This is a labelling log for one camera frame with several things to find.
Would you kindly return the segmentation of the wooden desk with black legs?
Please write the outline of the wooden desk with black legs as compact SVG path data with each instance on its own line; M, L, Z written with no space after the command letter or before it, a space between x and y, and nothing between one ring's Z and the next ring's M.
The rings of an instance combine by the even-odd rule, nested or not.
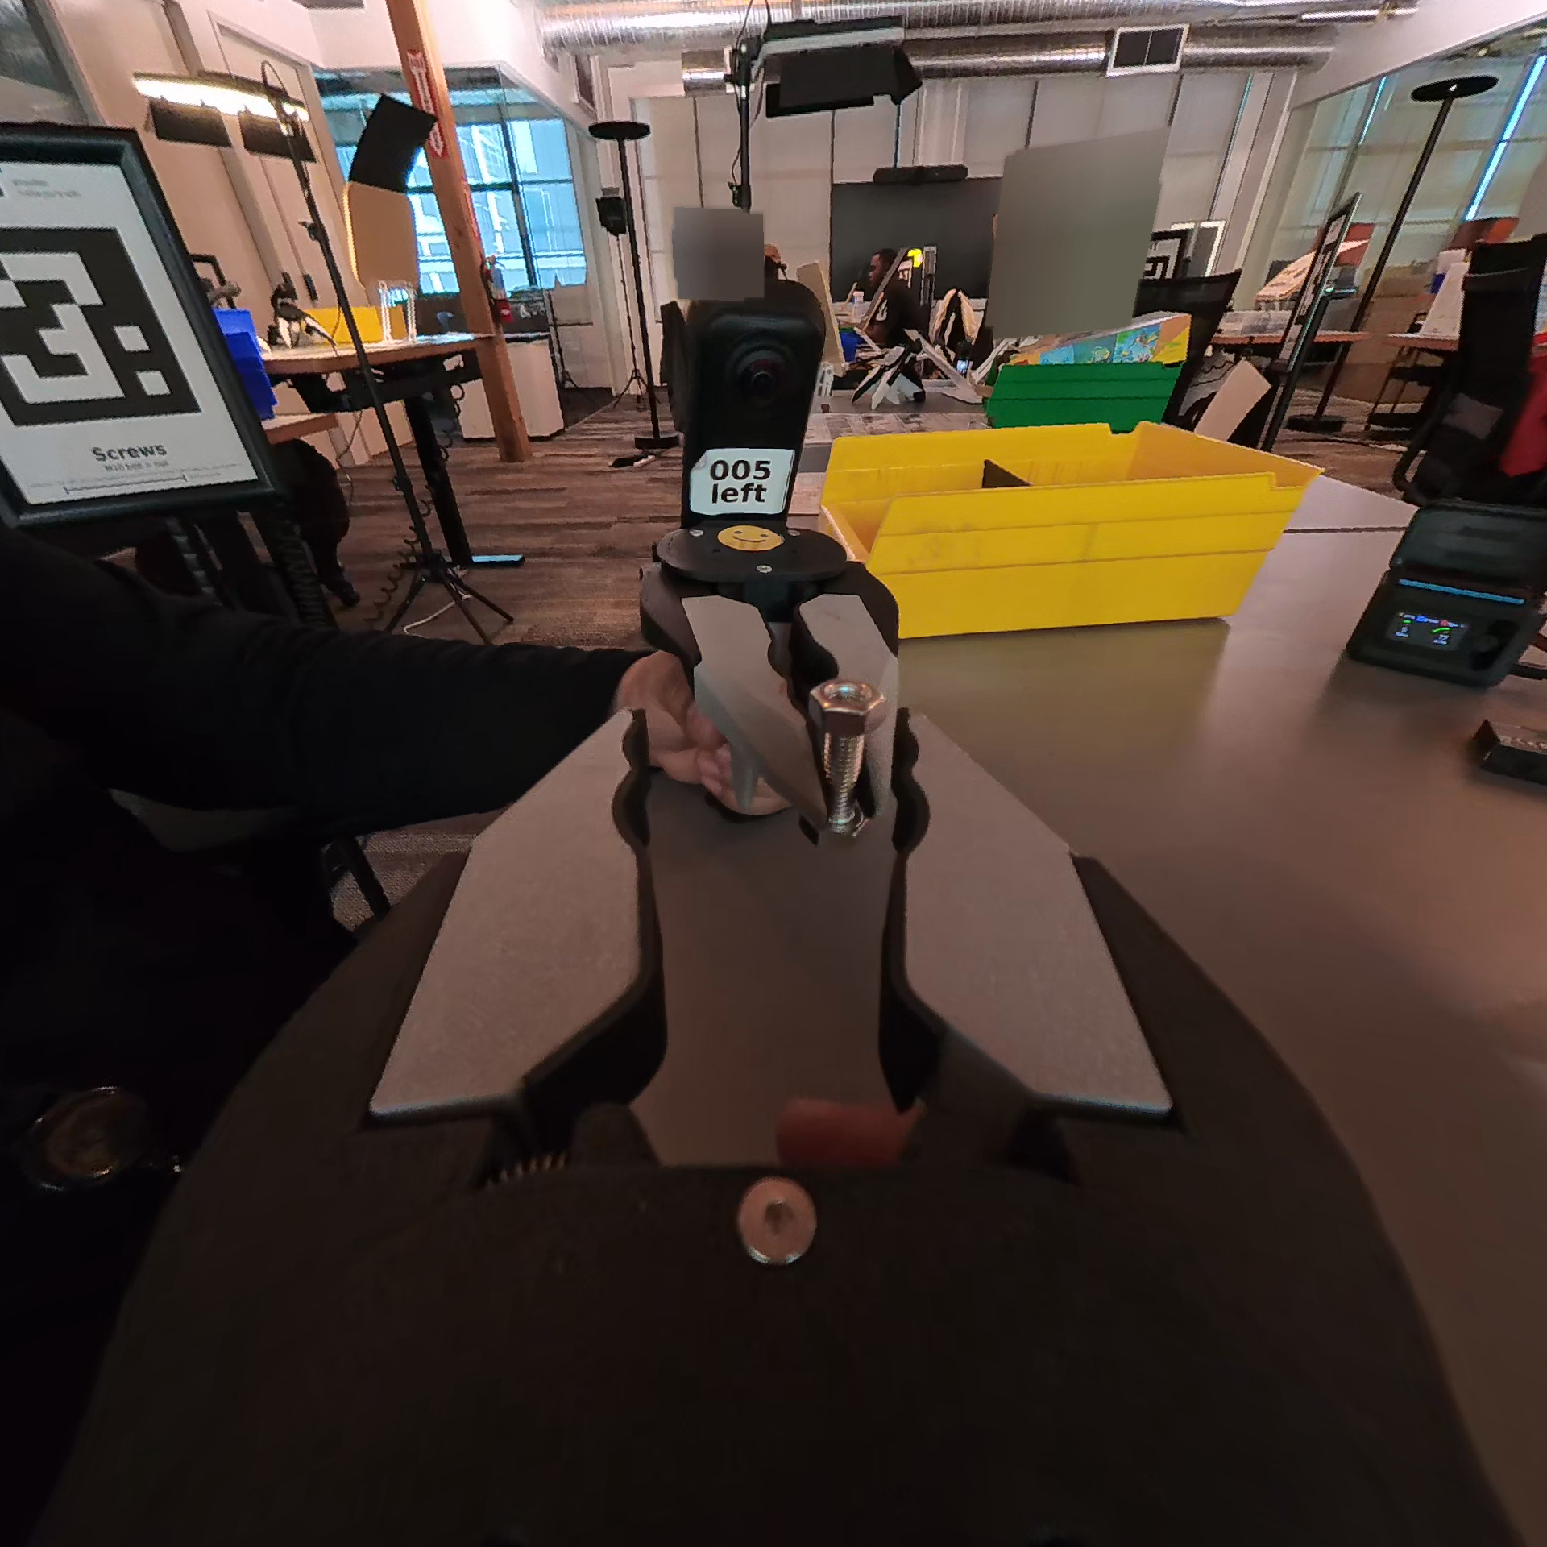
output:
M465 529L452 484L448 455L433 427L433 402L448 398L454 387L481 381L478 348L494 335L432 335L364 344L364 352L340 344L306 344L273 350L264 357L271 381L292 385L316 413L369 413L369 383L382 403L399 403L413 433L419 466L452 562L465 571L516 569L524 554L480 554Z

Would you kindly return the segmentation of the yellow plastic bin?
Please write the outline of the yellow plastic bin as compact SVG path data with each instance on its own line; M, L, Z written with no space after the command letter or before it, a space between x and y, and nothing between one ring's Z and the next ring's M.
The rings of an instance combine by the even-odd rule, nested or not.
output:
M822 521L903 639L1233 615L1323 470L1143 422L841 437Z

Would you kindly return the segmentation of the small black block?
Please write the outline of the small black block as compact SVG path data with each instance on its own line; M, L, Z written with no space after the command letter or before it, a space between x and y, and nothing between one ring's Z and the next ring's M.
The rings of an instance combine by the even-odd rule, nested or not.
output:
M1480 772L1546 788L1546 729L1483 720L1472 739Z

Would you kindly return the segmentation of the steel bolt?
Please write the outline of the steel bolt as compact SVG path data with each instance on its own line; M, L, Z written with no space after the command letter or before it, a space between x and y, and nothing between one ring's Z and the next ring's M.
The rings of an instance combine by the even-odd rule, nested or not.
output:
M822 762L828 788L828 827L842 838L855 836L864 821L864 812L859 803L864 748L866 735L855 739L837 739L822 733Z

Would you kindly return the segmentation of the black light tripod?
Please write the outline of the black light tripod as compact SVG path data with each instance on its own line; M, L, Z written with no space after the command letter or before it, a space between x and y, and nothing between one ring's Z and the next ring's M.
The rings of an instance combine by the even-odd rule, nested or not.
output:
M507 624L515 621L515 615L503 610L502 606L496 606L487 595L474 589L463 578L461 571L454 565L454 562L445 553L441 553L437 543L433 541L433 536L428 527L426 510L417 495L413 477L400 453L395 425L389 418L389 407L380 390L378 372L373 367L369 354L365 352L365 344L354 328L356 320L351 313L352 302L345 289L343 271L340 267L330 230L323 219L323 212L319 208L317 195L312 184L312 175L305 160L306 136L299 118L301 105L284 90L281 77L271 70L270 64L262 64L260 70L260 88L277 116L277 125L281 127L281 133L284 136L284 146L290 162L294 164L294 171L297 173L303 201L308 212L310 232L323 252L325 269L336 289L338 308L343 309L345 320L352 324L351 332L354 335L354 376L358 379L358 385L364 389L371 411L378 420L380 433L386 440L386 449L393 462L393 486L400 494L400 501L404 503L413 523L413 573L408 580L408 589L386 628L387 632L397 632L410 617L410 611L419 602L424 589L435 586L448 595L450 608L456 608L461 613L461 617L474 628L478 639L483 645L492 645L494 635L487 630L485 624L480 623L478 615L474 613L474 604L485 606L487 610L494 611Z

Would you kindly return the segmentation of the white cabinet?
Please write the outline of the white cabinet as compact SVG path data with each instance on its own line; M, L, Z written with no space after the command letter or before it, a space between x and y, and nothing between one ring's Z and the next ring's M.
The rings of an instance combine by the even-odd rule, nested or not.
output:
M531 438L553 438L566 429L562 400L555 381L550 339L520 335L507 339L516 396ZM487 387L470 379L461 387L457 424L463 440L494 440Z

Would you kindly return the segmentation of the black device with screen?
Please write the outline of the black device with screen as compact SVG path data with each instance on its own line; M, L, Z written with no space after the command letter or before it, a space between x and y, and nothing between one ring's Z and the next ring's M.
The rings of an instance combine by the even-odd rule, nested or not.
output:
M1492 689L1544 628L1544 599L1542 508L1437 501L1413 514L1345 656Z

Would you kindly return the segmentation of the person's left hand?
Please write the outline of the person's left hand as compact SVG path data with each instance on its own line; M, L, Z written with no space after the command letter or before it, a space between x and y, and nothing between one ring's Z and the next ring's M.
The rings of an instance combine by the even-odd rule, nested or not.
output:
M697 786L732 814L767 818L787 809L761 781L748 799L734 785L732 746L695 700L684 665L664 650L636 661L620 681L616 711L645 715L651 762L673 781Z

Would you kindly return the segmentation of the green plastic bin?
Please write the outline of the green plastic bin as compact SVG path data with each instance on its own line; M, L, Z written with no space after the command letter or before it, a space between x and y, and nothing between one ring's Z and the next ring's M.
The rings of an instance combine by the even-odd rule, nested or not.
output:
M1181 363L1159 361L1008 363L986 416L995 429L1104 424L1131 433L1165 418L1181 376Z

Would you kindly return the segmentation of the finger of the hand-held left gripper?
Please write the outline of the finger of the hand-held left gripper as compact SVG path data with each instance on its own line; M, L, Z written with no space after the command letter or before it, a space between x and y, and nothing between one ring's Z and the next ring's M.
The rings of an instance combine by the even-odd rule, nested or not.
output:
M901 667L898 645L870 600L857 593L822 593L804 602L791 634L791 672L798 705L807 711L809 693L835 678L872 683L887 694L885 716L866 735L857 796L863 825L890 816L896 807Z
M829 823L818 727L798 709L771 652L776 645L756 606L728 597L688 597L688 628L701 654L693 694L730 748L724 790L712 796L736 816L752 816L761 785L800 814L820 840Z

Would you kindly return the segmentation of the colourful box stack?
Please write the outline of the colourful box stack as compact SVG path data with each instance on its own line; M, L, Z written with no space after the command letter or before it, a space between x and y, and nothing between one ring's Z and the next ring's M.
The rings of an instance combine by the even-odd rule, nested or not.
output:
M1179 365L1189 355L1192 317L1150 313L1130 322L1073 335L1038 335L1021 341L1012 365L1159 363Z

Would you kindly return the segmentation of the black floor lamp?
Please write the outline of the black floor lamp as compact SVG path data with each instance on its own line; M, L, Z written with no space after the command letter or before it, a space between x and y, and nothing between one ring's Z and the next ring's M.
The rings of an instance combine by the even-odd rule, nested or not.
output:
M651 136L651 127L634 118L612 120L594 123L590 127L590 134L596 142L616 146L618 151L621 190L618 197L612 199L612 204L618 204L618 208L623 212L623 223L620 230L627 238L629 263L632 274L634 370L631 376L631 383L642 385L645 389L645 407L651 418L651 431L634 438L634 449L612 460L612 470L625 472L642 468L660 459L662 455L677 449L682 444L680 435L677 431L664 429L662 403L658 396L656 372L653 367L651 328L645 313L645 271L642 262L642 243L632 195L631 146L647 140Z
M1415 164L1415 168L1413 168L1413 171L1408 179L1406 192L1404 192L1402 201L1399 203L1397 214L1395 214L1393 221L1389 223L1389 230L1387 230L1387 236L1386 236L1384 247L1380 249L1380 256L1376 258L1376 262L1371 267L1371 273L1367 276L1365 291L1360 298L1360 308L1358 308L1356 315L1352 317L1352 322L1351 322L1351 328L1349 328L1351 333L1362 335L1367 330L1365 328L1367 315L1369 315L1373 304L1376 302L1376 295L1380 291L1380 282L1382 282L1384 273L1387 269L1387 263L1389 263L1389 260L1391 260L1391 256L1393 256L1393 252L1395 252L1395 249L1400 241L1400 232L1404 228L1408 212L1415 203L1415 197L1417 197L1419 188L1422 184L1428 164L1432 162L1432 158L1435 155L1435 149L1439 146L1439 140L1445 133L1445 125L1446 125L1454 107L1459 101L1472 99L1472 98L1478 98L1480 94L1489 92L1496 85L1498 85L1498 77L1492 76L1492 74L1467 74L1467 76L1452 76L1452 77L1434 81L1434 83L1424 83L1422 87L1417 87L1417 88L1411 90L1411 101L1413 103L1422 103L1422 105L1435 105L1437 116L1434 120L1432 129L1428 131L1428 136L1426 136L1424 146L1421 149L1419 160L1417 160L1417 164ZM1297 414L1288 418L1288 425L1294 431L1306 433L1306 435L1321 435L1321 437L1338 435L1338 433L1343 431L1345 418L1329 413L1329 405L1330 405L1330 402L1336 394L1336 389L1338 389L1338 383L1341 379L1341 374L1343 374L1345 363L1349 359L1349 350L1351 348L1352 348L1352 343L1349 343L1349 341L1345 341L1340 346L1340 354L1338 354L1336 361L1332 363L1332 367L1329 368L1329 376L1325 379L1325 387L1323 387L1321 400L1317 403L1317 411L1316 413L1297 413Z

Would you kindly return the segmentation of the person's left forearm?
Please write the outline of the person's left forearm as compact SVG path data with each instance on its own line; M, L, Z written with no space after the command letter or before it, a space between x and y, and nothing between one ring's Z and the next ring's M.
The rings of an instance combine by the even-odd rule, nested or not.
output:
M4 530L4 709L104 786L365 834L520 799L612 715L634 650L308 628Z

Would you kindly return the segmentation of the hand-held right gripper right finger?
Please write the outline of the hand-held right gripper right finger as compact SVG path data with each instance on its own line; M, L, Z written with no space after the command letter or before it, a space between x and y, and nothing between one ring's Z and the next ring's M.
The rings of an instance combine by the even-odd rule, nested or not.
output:
M898 731L887 1076L966 1100L1168 1116L1174 1100L1067 842L912 713Z

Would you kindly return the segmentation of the dark wall screen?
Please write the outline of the dark wall screen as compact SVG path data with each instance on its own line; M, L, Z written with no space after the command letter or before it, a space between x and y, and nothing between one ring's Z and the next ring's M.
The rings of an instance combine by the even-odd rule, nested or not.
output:
M936 291L990 295L1001 179L839 182L831 190L831 287L846 300L872 256L894 247L936 249Z

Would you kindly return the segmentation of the wooden post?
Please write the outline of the wooden post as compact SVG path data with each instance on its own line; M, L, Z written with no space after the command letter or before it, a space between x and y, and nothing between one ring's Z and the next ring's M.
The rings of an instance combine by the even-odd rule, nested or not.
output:
M430 169L441 221L452 251L457 293L468 330L478 337L478 367L491 407L498 453L505 462L531 459L529 429L520 405L511 355L494 317L485 284L485 249L478 230L472 188L459 147L446 70L428 4L387 2L404 83L413 105L435 118L430 138Z

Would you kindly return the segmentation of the black overhead studio light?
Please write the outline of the black overhead studio light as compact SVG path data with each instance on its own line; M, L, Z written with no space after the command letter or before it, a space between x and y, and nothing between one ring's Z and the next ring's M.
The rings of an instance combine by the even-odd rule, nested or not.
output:
M730 184L732 204L752 210L750 131L756 103L769 120L839 112L885 98L901 105L923 85L905 46L903 20L864 17L852 22L767 20L728 50L724 83L739 112L739 146Z

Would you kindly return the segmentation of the black softbox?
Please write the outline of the black softbox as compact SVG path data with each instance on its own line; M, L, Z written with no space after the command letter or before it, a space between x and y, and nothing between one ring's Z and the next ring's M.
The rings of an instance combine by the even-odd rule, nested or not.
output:
M437 129L435 112L382 94L365 118L347 181L395 195L406 193L417 157Z

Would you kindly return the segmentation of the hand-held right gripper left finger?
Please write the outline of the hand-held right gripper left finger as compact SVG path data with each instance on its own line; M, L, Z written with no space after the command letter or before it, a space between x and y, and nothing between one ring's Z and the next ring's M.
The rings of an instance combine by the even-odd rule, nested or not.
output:
M472 845L375 1118L579 1118L666 1061L645 718L620 711Z

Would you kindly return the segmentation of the framed marker sign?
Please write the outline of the framed marker sign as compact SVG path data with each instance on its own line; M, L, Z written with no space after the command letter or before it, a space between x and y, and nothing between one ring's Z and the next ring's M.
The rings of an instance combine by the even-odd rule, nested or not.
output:
M14 529L282 495L133 129L3 127L3 506Z

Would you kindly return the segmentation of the black office chair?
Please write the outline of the black office chair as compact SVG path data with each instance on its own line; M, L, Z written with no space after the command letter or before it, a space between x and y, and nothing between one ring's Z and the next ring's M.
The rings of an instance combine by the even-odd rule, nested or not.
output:
M1404 501L1522 505L1504 455L1531 387L1546 236L1480 245L1463 282L1457 350L1393 473Z

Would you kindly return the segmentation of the blue plastic bin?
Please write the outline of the blue plastic bin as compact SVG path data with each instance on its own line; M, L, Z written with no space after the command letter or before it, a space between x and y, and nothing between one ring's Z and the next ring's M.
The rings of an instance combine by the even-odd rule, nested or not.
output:
M238 376L255 413L262 422L273 420L279 414L279 396L268 372L266 348L253 313L244 308L216 306L212 308L212 317L236 363Z

